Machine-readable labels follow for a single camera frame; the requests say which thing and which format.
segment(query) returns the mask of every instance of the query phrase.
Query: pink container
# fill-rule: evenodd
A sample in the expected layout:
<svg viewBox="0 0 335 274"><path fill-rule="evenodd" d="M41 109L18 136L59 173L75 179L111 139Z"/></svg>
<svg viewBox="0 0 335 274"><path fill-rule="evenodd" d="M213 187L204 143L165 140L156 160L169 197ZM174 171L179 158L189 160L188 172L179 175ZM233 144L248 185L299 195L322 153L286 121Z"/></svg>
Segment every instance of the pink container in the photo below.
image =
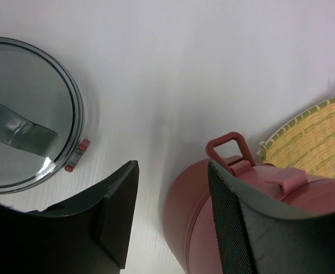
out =
<svg viewBox="0 0 335 274"><path fill-rule="evenodd" d="M237 141L242 156L221 158L215 147ZM239 133L231 132L207 144L208 156L257 190L290 205L319 213L335 211L335 179L270 164L257 165ZM164 205L166 241L189 274L222 274L209 194L207 165L197 162L174 181Z"/></svg>

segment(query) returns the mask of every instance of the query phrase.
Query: glass lid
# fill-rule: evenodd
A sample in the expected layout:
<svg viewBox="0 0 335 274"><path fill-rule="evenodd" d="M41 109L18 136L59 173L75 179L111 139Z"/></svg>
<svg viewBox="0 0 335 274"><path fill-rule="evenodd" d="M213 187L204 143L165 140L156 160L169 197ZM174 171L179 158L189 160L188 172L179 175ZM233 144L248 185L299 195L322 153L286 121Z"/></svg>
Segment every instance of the glass lid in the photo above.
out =
<svg viewBox="0 0 335 274"><path fill-rule="evenodd" d="M55 174L82 126L82 99L68 71L30 44L0 38L0 193Z"/></svg>

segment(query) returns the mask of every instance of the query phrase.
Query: white surface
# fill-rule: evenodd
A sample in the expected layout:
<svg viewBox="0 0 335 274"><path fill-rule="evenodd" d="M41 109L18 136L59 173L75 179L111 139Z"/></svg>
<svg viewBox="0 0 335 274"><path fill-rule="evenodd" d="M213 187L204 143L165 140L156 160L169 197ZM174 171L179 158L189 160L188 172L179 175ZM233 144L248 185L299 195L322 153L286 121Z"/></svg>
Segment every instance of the white surface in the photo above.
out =
<svg viewBox="0 0 335 274"><path fill-rule="evenodd" d="M68 68L92 141L72 174L0 202L44 209L138 160L124 274L182 273L162 236L161 205L207 141L240 131L256 148L335 94L335 1L0 0L0 36Z"/></svg>

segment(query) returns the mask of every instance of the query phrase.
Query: clear plastic handle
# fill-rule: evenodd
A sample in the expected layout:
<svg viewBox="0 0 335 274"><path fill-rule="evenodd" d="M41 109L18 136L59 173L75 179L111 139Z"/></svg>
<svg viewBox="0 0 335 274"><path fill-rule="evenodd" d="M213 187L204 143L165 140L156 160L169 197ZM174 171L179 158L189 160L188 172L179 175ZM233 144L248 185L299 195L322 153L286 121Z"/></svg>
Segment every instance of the clear plastic handle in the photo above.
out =
<svg viewBox="0 0 335 274"><path fill-rule="evenodd" d="M0 142L47 157L59 135L0 104Z"/></svg>

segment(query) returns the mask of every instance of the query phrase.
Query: yellow woven tray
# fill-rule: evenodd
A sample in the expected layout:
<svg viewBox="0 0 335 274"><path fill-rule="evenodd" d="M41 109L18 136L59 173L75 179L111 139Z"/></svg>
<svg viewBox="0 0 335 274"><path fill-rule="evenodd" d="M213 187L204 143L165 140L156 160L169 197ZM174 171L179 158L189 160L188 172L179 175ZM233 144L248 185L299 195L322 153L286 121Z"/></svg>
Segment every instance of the yellow woven tray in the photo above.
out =
<svg viewBox="0 0 335 274"><path fill-rule="evenodd" d="M264 162L335 178L335 97L282 126L261 148Z"/></svg>

